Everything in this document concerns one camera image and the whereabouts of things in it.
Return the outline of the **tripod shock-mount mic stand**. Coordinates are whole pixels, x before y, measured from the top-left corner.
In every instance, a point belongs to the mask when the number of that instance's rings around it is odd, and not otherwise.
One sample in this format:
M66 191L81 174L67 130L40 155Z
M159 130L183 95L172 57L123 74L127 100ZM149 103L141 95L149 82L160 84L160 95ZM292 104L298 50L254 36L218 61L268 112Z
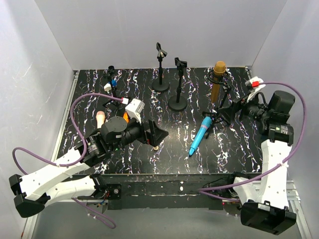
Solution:
M214 83L213 82L213 71L211 71L208 75L207 75L207 78L209 80L209 82L211 82L212 84ZM205 139L207 139L213 129L213 127L217 124L217 123L222 123L222 122L225 122L224 121L224 118L222 117L222 115L217 111L219 108L223 107L225 101L226 101L226 98L228 97L228 94L231 90L231 86L229 85L228 83L228 80L230 79L230 73L227 72L227 70L225 71L224 73L224 76L222 78L222 80L219 82L219 85L220 87L222 87L222 91L224 92L224 97L220 103L219 106L216 106L216 104L214 103L214 112L205 112L203 111L202 112L202 115L207 115L209 117L211 117L212 119L212 123L210 125L210 127L208 128L208 130L206 131L204 137Z

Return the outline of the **gold microphone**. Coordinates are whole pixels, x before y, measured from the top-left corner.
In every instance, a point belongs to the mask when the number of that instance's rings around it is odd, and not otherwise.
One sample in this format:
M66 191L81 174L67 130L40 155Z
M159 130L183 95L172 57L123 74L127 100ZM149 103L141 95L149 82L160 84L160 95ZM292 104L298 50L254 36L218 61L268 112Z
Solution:
M222 80L226 71L226 63L224 61L217 61L213 68L213 85L211 88L211 102L214 104L218 100L220 85L219 82Z

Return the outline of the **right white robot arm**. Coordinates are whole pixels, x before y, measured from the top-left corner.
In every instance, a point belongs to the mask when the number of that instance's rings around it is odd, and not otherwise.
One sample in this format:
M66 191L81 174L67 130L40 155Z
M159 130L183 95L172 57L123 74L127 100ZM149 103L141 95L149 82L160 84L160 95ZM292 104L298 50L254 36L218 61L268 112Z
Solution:
M262 173L260 188L256 190L248 177L236 174L233 190L242 204L240 220L245 226L273 235L292 227L297 220L290 212L286 192L289 156L294 142L294 129L287 123L295 97L284 91L275 91L269 103L259 103L258 96L245 96L230 106L218 110L227 121L237 112L241 117L256 120L262 137Z

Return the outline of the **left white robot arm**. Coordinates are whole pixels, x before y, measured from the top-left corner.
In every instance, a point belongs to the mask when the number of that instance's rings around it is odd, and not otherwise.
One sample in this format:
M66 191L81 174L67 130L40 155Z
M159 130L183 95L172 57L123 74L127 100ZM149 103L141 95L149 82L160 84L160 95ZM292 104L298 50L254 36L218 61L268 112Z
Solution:
M85 142L58 158L55 166L49 164L28 175L9 178L14 205L22 218L34 216L55 202L79 196L98 199L109 194L115 198L113 190L121 187L104 183L99 174L80 179L73 179L73 175L109 159L114 151L136 140L156 147L168 136L168 131L160 129L153 120L142 123L119 116L105 120L101 112L96 120L97 129Z

